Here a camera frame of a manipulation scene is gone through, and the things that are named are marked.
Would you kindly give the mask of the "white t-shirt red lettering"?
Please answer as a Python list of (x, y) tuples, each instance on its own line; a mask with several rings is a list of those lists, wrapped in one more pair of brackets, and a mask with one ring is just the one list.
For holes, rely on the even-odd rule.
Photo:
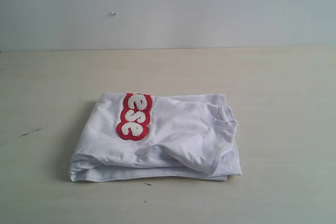
[(70, 160), (71, 181), (241, 175), (238, 122), (223, 94), (101, 95)]

